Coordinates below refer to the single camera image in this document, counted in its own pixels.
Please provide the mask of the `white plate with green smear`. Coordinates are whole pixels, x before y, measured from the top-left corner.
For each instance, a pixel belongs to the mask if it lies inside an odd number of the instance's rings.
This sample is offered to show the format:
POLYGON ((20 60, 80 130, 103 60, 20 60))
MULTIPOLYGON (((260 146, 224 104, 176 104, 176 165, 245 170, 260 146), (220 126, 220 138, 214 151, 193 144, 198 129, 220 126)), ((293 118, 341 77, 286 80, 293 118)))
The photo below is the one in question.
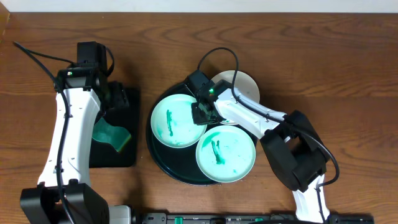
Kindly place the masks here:
MULTIPOLYGON (((232 83, 233 81, 234 70, 226 70, 217 75, 215 75, 211 81, 214 83, 219 82, 220 80, 226 80, 227 82, 232 83)), ((256 103, 260 102, 260 92, 257 83, 251 78, 248 74, 238 71, 236 76, 235 87, 246 97, 255 101, 256 103)))

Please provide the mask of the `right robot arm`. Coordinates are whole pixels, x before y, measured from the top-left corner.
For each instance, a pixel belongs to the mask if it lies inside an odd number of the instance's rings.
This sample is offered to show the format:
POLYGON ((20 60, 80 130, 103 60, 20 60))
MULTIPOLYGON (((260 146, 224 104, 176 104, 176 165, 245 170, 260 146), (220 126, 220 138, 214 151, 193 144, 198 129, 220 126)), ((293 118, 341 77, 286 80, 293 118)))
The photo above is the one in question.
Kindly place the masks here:
POLYGON ((231 83, 220 80, 187 81, 196 98, 195 124, 232 120, 260 140, 275 176, 294 194, 296 217, 303 222, 326 223, 330 212, 323 188, 326 163, 334 161, 307 117, 274 111, 244 96, 231 83))

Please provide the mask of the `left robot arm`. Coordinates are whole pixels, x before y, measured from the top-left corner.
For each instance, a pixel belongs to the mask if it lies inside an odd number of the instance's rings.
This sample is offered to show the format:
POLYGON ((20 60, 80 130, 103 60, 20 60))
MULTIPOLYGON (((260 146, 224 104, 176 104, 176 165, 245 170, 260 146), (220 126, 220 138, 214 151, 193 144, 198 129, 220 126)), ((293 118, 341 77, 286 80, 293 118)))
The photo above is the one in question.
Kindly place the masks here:
POLYGON ((120 152, 132 139, 98 113, 111 104, 118 83, 100 68, 67 68, 57 75, 57 117, 45 167, 35 188, 24 189, 20 205, 30 223, 132 223, 127 205, 108 205, 91 188, 90 152, 120 152))

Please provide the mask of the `green sponge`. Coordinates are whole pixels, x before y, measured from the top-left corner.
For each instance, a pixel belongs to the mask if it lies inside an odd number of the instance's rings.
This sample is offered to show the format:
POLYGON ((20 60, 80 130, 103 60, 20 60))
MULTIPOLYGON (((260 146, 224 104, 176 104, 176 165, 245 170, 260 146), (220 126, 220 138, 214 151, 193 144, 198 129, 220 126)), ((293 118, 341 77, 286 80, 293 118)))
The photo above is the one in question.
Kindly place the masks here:
POLYGON ((109 144, 116 152, 121 152, 132 137, 126 128, 112 126, 104 118, 100 118, 94 125, 92 138, 109 144))

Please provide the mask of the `mint green plate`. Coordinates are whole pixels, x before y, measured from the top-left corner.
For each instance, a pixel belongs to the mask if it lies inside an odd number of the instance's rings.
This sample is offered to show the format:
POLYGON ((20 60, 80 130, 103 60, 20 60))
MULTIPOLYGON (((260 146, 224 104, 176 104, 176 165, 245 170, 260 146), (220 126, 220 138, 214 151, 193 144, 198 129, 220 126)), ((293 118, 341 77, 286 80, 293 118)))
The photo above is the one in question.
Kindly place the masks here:
POLYGON ((236 126, 211 128, 196 148, 199 169, 215 182, 230 183, 242 179, 251 171, 255 160, 253 140, 236 126))
POLYGON ((193 122, 192 103, 197 100, 185 94, 174 94, 160 100, 150 116, 152 134, 163 145, 184 148, 198 142, 207 125, 193 122))

